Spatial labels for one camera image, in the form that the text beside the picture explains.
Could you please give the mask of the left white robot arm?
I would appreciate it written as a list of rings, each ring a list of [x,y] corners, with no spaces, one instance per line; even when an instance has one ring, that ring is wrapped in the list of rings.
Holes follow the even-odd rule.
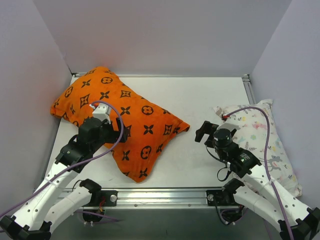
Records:
[[[0,227],[12,240],[48,240],[66,218],[84,205],[95,206],[101,201],[102,187],[90,179],[81,181],[67,197],[58,201],[65,187],[91,161],[104,144],[115,148],[126,142],[128,130],[122,118],[116,118],[117,130],[107,119],[86,119],[68,143],[37,190],[17,205],[12,215],[2,213]]]

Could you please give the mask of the orange patterned pillowcase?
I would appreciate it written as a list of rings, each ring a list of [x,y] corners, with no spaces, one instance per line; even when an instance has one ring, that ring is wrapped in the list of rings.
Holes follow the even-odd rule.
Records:
[[[51,105],[50,114],[80,126],[92,117],[90,104],[94,101],[116,108],[110,113],[112,121],[121,116],[128,139],[112,150],[112,156],[119,170],[136,183],[146,180],[170,140],[190,128],[168,110],[135,93],[103,66],[91,69],[71,84]]]

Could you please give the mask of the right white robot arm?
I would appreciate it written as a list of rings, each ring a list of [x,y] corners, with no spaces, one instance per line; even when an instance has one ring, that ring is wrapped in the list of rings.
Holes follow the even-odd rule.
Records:
[[[271,224],[283,240],[312,240],[320,232],[320,209],[302,203],[270,176],[265,164],[233,141],[236,131],[204,121],[195,132],[198,143],[208,135],[205,146],[213,148],[218,161],[235,175],[213,202],[250,209]]]

